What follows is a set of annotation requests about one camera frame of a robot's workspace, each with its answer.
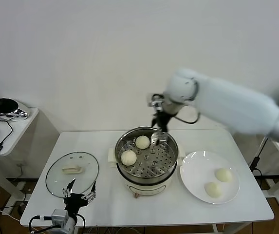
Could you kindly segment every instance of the white plate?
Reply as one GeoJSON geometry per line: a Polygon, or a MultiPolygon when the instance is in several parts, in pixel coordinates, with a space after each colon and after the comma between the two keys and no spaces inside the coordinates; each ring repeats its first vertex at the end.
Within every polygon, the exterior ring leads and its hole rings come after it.
{"type": "Polygon", "coordinates": [[[198,199],[212,203],[223,204],[236,197],[240,189],[239,174],[237,170],[224,158],[218,154],[208,151],[197,151],[188,154],[183,159],[180,167],[180,175],[186,188],[198,199]],[[215,177],[215,171],[219,168],[231,170],[233,179],[225,183],[215,177]],[[209,182],[217,182],[222,188],[222,196],[219,198],[210,197],[204,185],[209,182]]]}

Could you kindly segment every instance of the cable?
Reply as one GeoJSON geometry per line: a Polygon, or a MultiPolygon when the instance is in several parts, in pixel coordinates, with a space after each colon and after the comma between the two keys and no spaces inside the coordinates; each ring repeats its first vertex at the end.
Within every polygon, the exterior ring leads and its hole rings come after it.
{"type": "Polygon", "coordinates": [[[0,207],[0,209],[5,209],[5,208],[12,208],[12,207],[18,207],[20,205],[17,205],[17,206],[4,206],[4,207],[0,207]]]}
{"type": "Polygon", "coordinates": [[[174,118],[177,119],[177,120],[179,120],[179,121],[181,121],[181,122],[183,122],[183,123],[194,124],[194,123],[198,122],[198,120],[200,119],[200,115],[201,115],[200,112],[198,112],[197,118],[196,118],[196,120],[193,121],[193,122],[188,122],[188,121],[182,120],[181,118],[178,118],[178,117],[176,117],[176,116],[174,116],[174,118]]]}
{"type": "Polygon", "coordinates": [[[1,211],[1,210],[0,210],[0,212],[3,213],[3,214],[6,214],[6,215],[8,215],[8,216],[10,216],[12,219],[14,219],[14,220],[16,220],[16,221],[18,221],[18,222],[20,222],[19,219],[16,219],[16,218],[12,217],[10,214],[8,214],[8,213],[6,213],[6,212],[4,212],[4,211],[1,211]]]}
{"type": "Polygon", "coordinates": [[[264,137],[260,143],[260,146],[255,154],[255,157],[253,159],[253,161],[251,162],[251,165],[250,165],[250,170],[251,172],[253,172],[255,170],[255,168],[257,167],[257,164],[260,160],[260,154],[262,153],[262,150],[264,149],[266,143],[268,141],[268,138],[267,137],[264,137]]]}
{"type": "Polygon", "coordinates": [[[6,120],[6,121],[12,121],[12,119],[15,119],[15,118],[19,118],[19,117],[12,117],[12,118],[10,118],[10,119],[5,119],[5,118],[1,118],[1,117],[0,117],[0,119],[6,120]]]}
{"type": "Polygon", "coordinates": [[[21,204],[18,206],[18,208],[17,208],[17,212],[18,212],[18,214],[20,215],[20,217],[22,217],[22,214],[23,214],[23,211],[21,210],[21,208],[22,208],[22,206],[23,205],[27,205],[27,203],[25,203],[25,200],[26,200],[26,197],[27,197],[27,193],[25,193],[24,194],[24,198],[23,198],[23,201],[21,202],[21,204]]]}
{"type": "Polygon", "coordinates": [[[36,215],[36,216],[33,216],[33,217],[30,219],[30,221],[29,221],[29,226],[28,226],[29,232],[30,232],[30,233],[32,232],[31,224],[32,224],[32,221],[33,221],[34,219],[40,219],[40,216],[39,216],[39,215],[36,215]]]}
{"type": "Polygon", "coordinates": [[[8,213],[6,213],[6,212],[0,210],[0,214],[1,214],[1,213],[10,216],[12,219],[14,219],[14,220],[16,220],[16,221],[18,221],[18,222],[20,223],[20,220],[19,220],[19,219],[16,219],[16,218],[12,217],[10,214],[8,214],[8,213]]]}
{"type": "Polygon", "coordinates": [[[262,176],[262,173],[261,173],[261,170],[260,170],[260,169],[255,168],[255,170],[256,170],[256,171],[259,171],[260,175],[262,176]]]}
{"type": "Polygon", "coordinates": [[[27,194],[25,193],[25,194],[24,194],[23,201],[25,201],[26,197],[27,197],[27,194]]]}
{"type": "Polygon", "coordinates": [[[6,122],[7,123],[7,125],[11,128],[11,131],[10,131],[10,133],[9,134],[7,134],[7,136],[0,142],[0,146],[2,146],[3,145],[3,143],[4,143],[4,141],[12,134],[12,132],[13,132],[13,127],[9,124],[9,122],[8,121],[6,121],[6,120],[0,120],[1,122],[6,122]]]}
{"type": "Polygon", "coordinates": [[[79,217],[81,217],[81,219],[83,220],[83,230],[82,230],[82,234],[84,233],[84,231],[85,231],[85,218],[82,216],[82,215],[80,215],[80,214],[77,214],[76,216],[79,216],[79,217]]]}
{"type": "Polygon", "coordinates": [[[50,226],[50,227],[44,228],[42,230],[31,231],[31,233],[32,234],[41,233],[41,232],[44,232],[44,231],[47,231],[47,230],[50,230],[50,229],[53,229],[53,228],[61,228],[61,226],[60,225],[54,225],[54,226],[50,226]]]}

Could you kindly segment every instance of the robotic arm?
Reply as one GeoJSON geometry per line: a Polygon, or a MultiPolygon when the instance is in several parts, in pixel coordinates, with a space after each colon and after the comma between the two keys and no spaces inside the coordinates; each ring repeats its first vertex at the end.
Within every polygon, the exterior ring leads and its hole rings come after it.
{"type": "Polygon", "coordinates": [[[50,234],[73,234],[74,227],[77,223],[77,216],[82,217],[85,227],[85,219],[78,214],[81,207],[87,206],[96,198],[96,181],[94,182],[91,191],[88,194],[76,194],[72,193],[72,187],[75,182],[73,179],[67,186],[63,188],[63,201],[66,204],[64,210],[55,209],[52,216],[36,215],[30,219],[29,232],[31,234],[37,234],[49,230],[50,234]],[[32,231],[32,221],[39,219],[41,221],[51,220],[53,226],[39,231],[32,231]]]}
{"type": "Polygon", "coordinates": [[[178,70],[162,94],[152,95],[150,106],[156,111],[152,125],[167,132],[170,119],[187,105],[237,132],[279,142],[279,107],[270,97],[188,69],[178,70]]]}

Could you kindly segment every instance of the wooden floor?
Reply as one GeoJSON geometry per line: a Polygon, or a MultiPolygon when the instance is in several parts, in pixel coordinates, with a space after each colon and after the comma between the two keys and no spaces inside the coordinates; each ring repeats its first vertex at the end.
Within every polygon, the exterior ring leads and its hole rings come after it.
{"type": "MultiPolygon", "coordinates": [[[[268,186],[263,181],[263,189],[267,189],[268,186]]],[[[26,186],[23,189],[24,193],[31,193],[35,187],[35,182],[27,182],[26,186]]],[[[9,199],[9,194],[0,188],[0,207],[4,206],[6,201],[9,199]]],[[[252,226],[249,225],[242,229],[238,234],[279,234],[279,205],[276,200],[273,198],[268,199],[271,208],[275,213],[274,220],[266,221],[266,222],[257,222],[253,224],[253,232],[252,226]]],[[[20,219],[20,216],[17,212],[17,207],[15,207],[11,213],[11,215],[17,219],[20,219]]],[[[20,224],[11,219],[8,216],[0,215],[0,228],[2,229],[3,234],[26,234],[29,233],[26,227],[20,226],[20,224]]],[[[145,234],[177,234],[177,233],[201,233],[201,232],[212,232],[211,226],[175,226],[175,227],[141,227],[136,228],[140,233],[145,234]]],[[[218,225],[219,231],[222,231],[223,225],[218,225]]],[[[113,234],[116,233],[119,228],[99,228],[99,234],[113,234]]],[[[96,229],[92,229],[91,233],[97,233],[96,229]]],[[[119,234],[135,234],[136,231],[123,228],[120,229],[119,234]]]]}

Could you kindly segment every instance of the pot handle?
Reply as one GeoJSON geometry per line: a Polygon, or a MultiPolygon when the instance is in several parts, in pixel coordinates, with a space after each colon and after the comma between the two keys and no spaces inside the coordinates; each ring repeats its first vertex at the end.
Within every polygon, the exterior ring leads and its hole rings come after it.
{"type": "Polygon", "coordinates": [[[186,153],[181,144],[177,143],[177,146],[178,146],[177,166],[181,167],[183,165],[183,159],[186,157],[186,153]]]}
{"type": "Polygon", "coordinates": [[[109,148],[109,151],[108,151],[108,163],[110,164],[110,167],[116,167],[114,148],[109,148]]]}

